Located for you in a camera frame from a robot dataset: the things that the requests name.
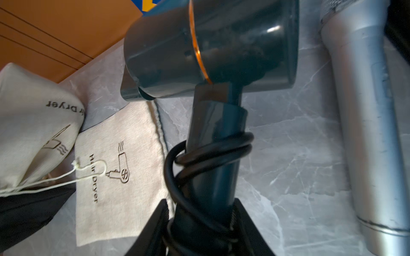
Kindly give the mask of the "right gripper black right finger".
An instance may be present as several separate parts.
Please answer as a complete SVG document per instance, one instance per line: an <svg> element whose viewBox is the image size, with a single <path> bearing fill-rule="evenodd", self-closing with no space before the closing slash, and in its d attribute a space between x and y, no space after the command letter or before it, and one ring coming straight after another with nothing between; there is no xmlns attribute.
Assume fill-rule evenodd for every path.
<svg viewBox="0 0 410 256"><path fill-rule="evenodd" d="M233 204L234 256L275 256L238 198Z"/></svg>

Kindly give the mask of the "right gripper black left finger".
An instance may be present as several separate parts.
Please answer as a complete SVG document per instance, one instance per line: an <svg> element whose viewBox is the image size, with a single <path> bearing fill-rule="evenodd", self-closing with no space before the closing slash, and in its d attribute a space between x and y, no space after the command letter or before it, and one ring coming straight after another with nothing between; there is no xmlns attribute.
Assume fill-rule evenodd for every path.
<svg viewBox="0 0 410 256"><path fill-rule="evenodd" d="M163 236L168 221L168 204L162 199L125 256L165 256L166 245Z"/></svg>

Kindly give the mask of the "beige printed drawstring pouch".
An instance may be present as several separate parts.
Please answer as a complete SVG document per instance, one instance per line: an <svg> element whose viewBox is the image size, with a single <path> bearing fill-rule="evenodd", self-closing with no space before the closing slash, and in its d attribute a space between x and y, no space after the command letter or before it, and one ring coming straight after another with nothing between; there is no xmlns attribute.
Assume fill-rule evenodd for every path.
<svg viewBox="0 0 410 256"><path fill-rule="evenodd" d="M80 133L74 152L82 167L76 176L85 177L76 184L77 246L138 236L163 199L174 213L155 103L129 103Z"/></svg>

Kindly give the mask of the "black drawstring pouch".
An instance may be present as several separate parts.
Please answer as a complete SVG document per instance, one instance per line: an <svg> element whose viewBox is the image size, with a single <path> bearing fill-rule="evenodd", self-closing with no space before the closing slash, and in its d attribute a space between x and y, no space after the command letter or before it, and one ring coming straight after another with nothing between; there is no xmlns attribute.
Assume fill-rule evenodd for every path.
<svg viewBox="0 0 410 256"><path fill-rule="evenodd" d="M36 194L1 198L1 252L13 247L46 226L74 194L60 187Z"/></svg>

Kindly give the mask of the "black hair dryer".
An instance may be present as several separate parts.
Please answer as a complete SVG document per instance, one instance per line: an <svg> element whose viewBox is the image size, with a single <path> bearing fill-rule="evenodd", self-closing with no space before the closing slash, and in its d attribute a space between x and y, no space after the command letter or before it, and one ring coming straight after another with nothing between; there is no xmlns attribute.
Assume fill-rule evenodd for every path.
<svg viewBox="0 0 410 256"><path fill-rule="evenodd" d="M187 139L163 175L175 203L166 256L233 256L233 204L246 131L245 92L295 83L298 1L160 1L124 38L126 101L192 96Z"/></svg>

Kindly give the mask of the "grey microphone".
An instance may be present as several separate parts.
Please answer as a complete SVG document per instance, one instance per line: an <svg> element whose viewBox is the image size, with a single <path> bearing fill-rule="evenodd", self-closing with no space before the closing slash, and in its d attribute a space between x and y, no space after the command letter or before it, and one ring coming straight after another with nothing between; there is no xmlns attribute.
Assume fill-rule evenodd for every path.
<svg viewBox="0 0 410 256"><path fill-rule="evenodd" d="M354 209L368 251L410 253L410 196L383 48L389 1L323 1Z"/></svg>

